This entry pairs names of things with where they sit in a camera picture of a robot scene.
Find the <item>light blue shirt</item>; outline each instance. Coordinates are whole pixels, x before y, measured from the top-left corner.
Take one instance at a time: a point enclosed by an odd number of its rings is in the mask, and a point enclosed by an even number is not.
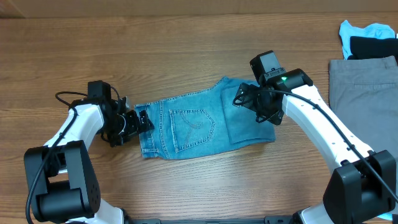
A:
[[[369,37],[377,39],[395,38],[395,32],[389,25],[375,23],[365,28],[358,28],[351,26],[347,20],[340,25],[339,34],[343,43],[343,55],[345,60],[352,55],[351,46],[349,44],[351,37]]]

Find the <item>folded clothing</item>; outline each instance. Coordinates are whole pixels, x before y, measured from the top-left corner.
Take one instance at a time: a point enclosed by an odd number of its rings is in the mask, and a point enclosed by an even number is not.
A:
[[[223,77],[206,90],[136,105],[155,126],[139,135],[142,156],[190,159],[275,141],[272,124],[257,123],[254,112],[232,104],[242,82],[256,84]]]
[[[350,60],[385,58],[395,56],[398,58],[398,39],[390,38],[379,40],[367,37],[351,37]]]
[[[388,150],[398,161],[395,58],[332,60],[329,75],[329,102],[337,117],[375,152]]]
[[[395,38],[394,30],[388,25],[375,23],[365,28],[358,28],[351,26],[347,20],[341,23],[339,35],[343,43],[344,59],[348,59],[352,54],[349,44],[351,37],[369,37],[377,39]]]

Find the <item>jeans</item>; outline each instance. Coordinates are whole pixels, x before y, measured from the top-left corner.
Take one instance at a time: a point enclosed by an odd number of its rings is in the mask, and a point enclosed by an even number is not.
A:
[[[155,126],[139,135],[142,156],[190,159],[275,141],[272,124],[259,124],[253,111],[232,104],[242,82],[255,84],[223,77],[206,90],[136,105]]]

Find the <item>gray fabric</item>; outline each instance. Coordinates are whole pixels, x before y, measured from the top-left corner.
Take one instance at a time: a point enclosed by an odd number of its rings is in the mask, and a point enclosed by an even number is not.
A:
[[[398,159],[398,66],[394,57],[332,60],[329,101],[337,117],[374,151]]]

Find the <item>jeans pocket stitching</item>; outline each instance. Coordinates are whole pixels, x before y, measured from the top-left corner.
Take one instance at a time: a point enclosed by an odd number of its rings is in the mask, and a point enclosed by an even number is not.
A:
[[[214,120],[211,118],[211,116],[207,113],[206,110],[170,110],[170,120],[171,120],[171,127],[172,127],[172,136],[173,136],[173,144],[174,144],[174,148],[175,148],[175,152],[180,152],[186,149],[189,149],[191,147],[197,146],[199,144],[203,144],[205,142],[210,141],[213,138],[213,134],[214,134],[214,130],[215,130],[215,126],[216,123],[214,122]],[[201,138],[200,140],[190,143],[190,144],[184,144],[183,146],[178,146],[178,142],[177,142],[177,135],[176,135],[176,131],[175,131],[175,119],[174,119],[174,114],[188,114],[188,113],[202,113],[204,114],[210,121],[211,123],[211,127],[209,130],[209,134],[206,138]]]

